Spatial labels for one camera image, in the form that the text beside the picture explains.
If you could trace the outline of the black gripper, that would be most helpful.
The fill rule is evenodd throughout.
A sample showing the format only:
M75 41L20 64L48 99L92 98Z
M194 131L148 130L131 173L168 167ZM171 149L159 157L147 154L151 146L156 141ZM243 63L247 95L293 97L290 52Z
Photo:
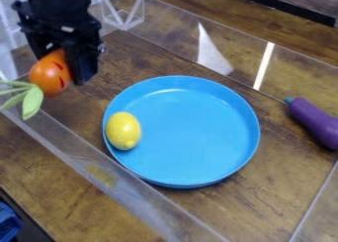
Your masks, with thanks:
M12 8L18 12L19 27L36 59L63 48L74 84L83 85L98 73L103 53L99 21L88 13L80 21L43 19L34 13L28 1L15 1Z

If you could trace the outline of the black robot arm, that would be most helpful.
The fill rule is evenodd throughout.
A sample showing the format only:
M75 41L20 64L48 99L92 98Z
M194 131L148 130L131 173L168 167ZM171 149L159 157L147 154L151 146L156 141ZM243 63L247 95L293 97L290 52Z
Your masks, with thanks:
M106 50L102 24L88 13L91 0L16 0L12 9L36 59L62 48L74 83L83 85L98 73Z

